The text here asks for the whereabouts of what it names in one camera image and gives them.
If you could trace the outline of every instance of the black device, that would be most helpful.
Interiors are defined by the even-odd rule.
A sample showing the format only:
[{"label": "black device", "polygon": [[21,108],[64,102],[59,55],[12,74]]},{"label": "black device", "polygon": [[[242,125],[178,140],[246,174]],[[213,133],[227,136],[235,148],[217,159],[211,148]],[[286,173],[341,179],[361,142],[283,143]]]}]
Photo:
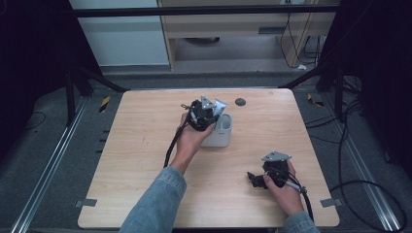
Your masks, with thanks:
[{"label": "black device", "polygon": [[[264,161],[263,171],[269,176],[278,187],[283,187],[290,178],[287,160],[291,157],[287,154],[272,151],[261,160]],[[263,187],[267,189],[263,180],[263,175],[255,176],[248,172],[248,178],[254,187]]]},{"label": "black device", "polygon": [[217,104],[212,103],[205,96],[201,96],[201,101],[194,100],[189,107],[188,124],[197,131],[205,131],[209,125],[218,121],[221,114],[215,113],[219,111]]},{"label": "black device", "polygon": [[191,111],[188,124],[197,131],[205,131],[209,125],[219,119],[219,115],[213,116],[213,109],[203,109],[202,102],[195,100],[191,103]]}]

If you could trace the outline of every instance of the denim sleeve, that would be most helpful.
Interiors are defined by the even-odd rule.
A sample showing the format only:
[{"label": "denim sleeve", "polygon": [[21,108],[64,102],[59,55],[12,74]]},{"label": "denim sleeve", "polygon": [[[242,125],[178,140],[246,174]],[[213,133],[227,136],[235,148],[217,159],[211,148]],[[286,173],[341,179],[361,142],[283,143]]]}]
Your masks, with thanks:
[{"label": "denim sleeve", "polygon": [[120,232],[172,232],[186,186],[178,170],[164,168],[130,211]]},{"label": "denim sleeve", "polygon": [[299,212],[286,218],[284,228],[286,232],[291,233],[320,232],[306,212]]}]

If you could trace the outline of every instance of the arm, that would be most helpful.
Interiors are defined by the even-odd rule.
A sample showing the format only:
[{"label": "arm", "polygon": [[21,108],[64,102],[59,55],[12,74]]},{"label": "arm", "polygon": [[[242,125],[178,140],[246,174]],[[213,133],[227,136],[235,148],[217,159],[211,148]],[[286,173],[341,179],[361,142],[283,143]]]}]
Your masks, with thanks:
[{"label": "arm", "polygon": [[[289,160],[288,168],[291,174],[296,174]],[[289,185],[278,187],[267,175],[263,175],[263,178],[282,211],[288,216],[284,225],[286,232],[320,232],[309,215],[304,211],[302,201],[300,199],[300,193],[296,189]]]},{"label": "arm", "polygon": [[[186,118],[182,115],[181,125]],[[213,125],[198,132],[187,126],[177,142],[176,156],[164,168],[130,211],[120,232],[171,232],[186,191],[183,174],[203,140],[212,133]]]}]

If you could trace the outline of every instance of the person's hand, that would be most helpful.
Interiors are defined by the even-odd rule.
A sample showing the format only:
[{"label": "person's hand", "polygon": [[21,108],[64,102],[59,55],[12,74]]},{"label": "person's hand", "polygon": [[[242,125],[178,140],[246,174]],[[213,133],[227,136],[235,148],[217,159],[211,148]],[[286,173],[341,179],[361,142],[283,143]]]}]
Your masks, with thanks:
[{"label": "person's hand", "polygon": [[[187,115],[187,113],[182,114],[179,127],[185,123]],[[205,131],[197,131],[190,125],[186,126],[178,139],[176,156],[170,163],[170,166],[175,167],[184,174],[191,159],[199,150],[203,140],[212,133],[214,127],[215,124],[211,124]]]},{"label": "person's hand", "polygon": [[[295,176],[296,172],[292,166],[292,163],[288,160],[289,172]],[[293,187],[285,184],[283,187],[278,187],[273,180],[267,176],[263,175],[264,182],[267,187],[275,196],[276,201],[287,216],[299,213],[303,211],[302,201],[300,199],[300,193]]]}]

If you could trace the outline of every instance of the cable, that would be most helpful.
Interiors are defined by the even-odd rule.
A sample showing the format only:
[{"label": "cable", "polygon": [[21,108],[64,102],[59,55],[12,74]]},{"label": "cable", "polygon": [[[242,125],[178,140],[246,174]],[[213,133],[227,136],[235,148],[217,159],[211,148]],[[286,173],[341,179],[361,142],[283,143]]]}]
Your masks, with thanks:
[{"label": "cable", "polygon": [[[346,204],[346,206],[348,207],[348,209],[364,224],[366,224],[367,226],[369,226],[370,228],[374,229],[374,230],[378,230],[381,232],[401,232],[404,228],[406,228],[407,225],[407,215],[406,212],[402,209],[402,207],[400,206],[399,202],[397,201],[397,199],[383,186],[377,184],[377,183],[373,183],[373,182],[369,182],[369,181],[350,181],[350,182],[342,182],[342,147],[343,147],[343,142],[346,140],[346,133],[348,132],[349,128],[348,128],[348,115],[344,116],[344,128],[343,128],[343,132],[342,132],[342,136],[339,142],[339,149],[338,149],[338,179],[339,179],[339,185],[337,185],[336,187],[331,188],[329,191],[332,192],[333,190],[335,190],[336,188],[340,188],[340,192],[342,194],[342,198]],[[389,197],[391,197],[391,199],[396,203],[396,205],[399,207],[400,211],[402,212],[402,216],[403,216],[403,224],[401,225],[401,227],[395,231],[388,231],[386,229],[380,228],[378,226],[373,225],[372,223],[368,222],[367,220],[365,220],[363,217],[361,217],[350,205],[350,203],[348,202],[344,189],[343,187],[345,185],[348,184],[352,184],[352,183],[368,183],[374,186],[377,186],[379,188],[381,188]]]},{"label": "cable", "polygon": [[[311,125],[311,126],[306,126],[306,129],[321,127],[321,126],[324,126],[324,125],[327,125],[327,124],[333,122],[333,121],[336,120],[336,119],[339,119],[340,117],[344,117],[344,116],[346,116],[346,115],[348,115],[348,114],[351,114],[352,112],[350,112],[350,111],[351,111],[352,109],[354,109],[357,105],[360,105],[360,104],[361,104],[361,103],[358,102],[358,103],[356,103],[355,105],[351,106],[353,103],[356,103],[356,101],[355,101],[355,102],[352,102],[351,104],[349,104],[349,105],[348,105],[348,108],[345,110],[345,112],[342,113],[341,116],[336,116],[336,117],[334,117],[334,118],[332,118],[332,119],[330,119],[330,120],[328,120],[328,121],[325,121],[325,122],[323,122],[323,123],[320,123],[320,124]],[[326,117],[323,117],[323,118],[315,119],[315,120],[312,120],[312,121],[307,122],[307,123],[305,123],[305,124],[309,124],[309,123],[312,123],[312,122],[316,122],[316,121],[319,121],[319,120],[322,120],[322,119],[328,118],[328,117],[332,117],[332,116],[326,116]]]},{"label": "cable", "polygon": [[318,36],[315,51],[307,51],[306,50],[310,39],[311,39],[310,36],[308,36],[308,38],[306,39],[305,46],[303,47],[303,54],[305,55],[305,57],[310,58],[310,59],[315,59],[315,62],[317,62],[317,60],[320,58],[320,55],[321,55],[320,54],[320,52],[321,52],[321,36]]},{"label": "cable", "polygon": [[297,47],[296,47],[296,44],[294,43],[294,39],[293,39],[293,36],[292,36],[292,31],[291,31],[291,13],[288,13],[288,20],[287,20],[287,22],[286,22],[285,30],[284,30],[284,32],[282,33],[282,36],[281,36],[281,51],[282,51],[283,56],[285,57],[285,60],[286,60],[287,65],[288,65],[290,68],[297,68],[297,67],[298,67],[298,66],[291,66],[291,65],[289,64],[288,60],[286,59],[286,55],[285,55],[285,52],[284,52],[284,50],[283,50],[283,47],[282,47],[282,45],[283,45],[283,37],[284,37],[287,29],[289,29],[289,34],[290,34],[290,36],[291,36],[291,41],[292,41],[293,48],[294,48],[294,55],[296,56],[297,60],[299,60],[299,61],[302,63],[302,65],[314,64],[315,62],[304,62],[304,61],[300,60],[299,55],[297,54]]},{"label": "cable", "polygon": [[175,137],[173,138],[172,143],[170,144],[169,150],[167,150],[166,157],[164,159],[163,168],[165,168],[165,167],[167,167],[167,165],[169,165],[170,154],[172,153],[173,148],[175,147],[176,143],[178,142],[178,139],[181,136],[183,130],[185,129],[186,126],[188,126],[188,120],[190,118],[190,113],[191,113],[191,108],[189,108],[189,112],[188,112],[188,115],[185,118],[185,121],[178,128],[178,130],[176,131]]},{"label": "cable", "polygon": [[309,135],[309,137],[324,141],[326,143],[331,143],[331,144],[339,144],[340,143],[340,142],[332,142],[332,141],[329,141],[329,140],[326,140],[326,139],[323,139],[323,138],[319,138],[319,137],[316,137],[316,136],[313,136],[313,135]]},{"label": "cable", "polygon": [[366,8],[364,9],[364,11],[360,14],[360,16],[358,17],[358,19],[354,22],[354,24],[352,24],[351,27],[349,27],[349,29],[346,31],[346,33],[340,37],[339,41],[337,41],[337,43],[335,44],[335,46],[329,50],[329,52],[327,54],[325,54],[325,56],[323,56],[323,60],[327,59],[327,57],[334,51],[336,50],[336,48],[338,48],[340,46],[340,44],[346,39],[346,37],[352,32],[352,30],[354,30],[355,26],[358,25],[358,23],[361,21],[361,19],[364,17],[364,15],[366,14],[367,10],[369,10],[370,5],[372,5],[373,0],[370,0],[368,5],[366,6]]},{"label": "cable", "polygon": [[[274,171],[276,174],[282,174],[283,173],[282,171],[280,171],[276,168],[269,167],[268,169]],[[312,219],[312,221],[315,222],[314,217],[313,217],[312,205],[311,205],[309,197],[307,195],[306,187],[302,186],[300,184],[300,182],[297,180],[297,177],[289,171],[288,171],[288,181],[291,181],[293,184],[297,185],[298,188],[294,187],[294,186],[292,186],[292,187],[296,188],[296,190],[300,194],[302,194],[303,199],[305,200],[305,203],[306,203],[306,209],[308,211],[308,215]]]},{"label": "cable", "polygon": [[35,115],[35,114],[40,114],[40,115],[42,115],[42,116],[43,116],[43,119],[40,121],[40,123],[37,123],[36,125],[31,126],[31,127],[24,128],[23,130],[30,130],[30,129],[37,128],[37,127],[39,127],[43,122],[45,122],[45,120],[46,120],[46,115],[45,115],[44,113],[34,112],[33,115]]},{"label": "cable", "polygon": [[348,91],[352,94],[357,94],[357,95],[361,94],[361,90],[356,85],[353,85],[352,83],[348,82],[345,79],[343,79],[343,83],[345,84],[344,88],[345,88],[346,91]]}]

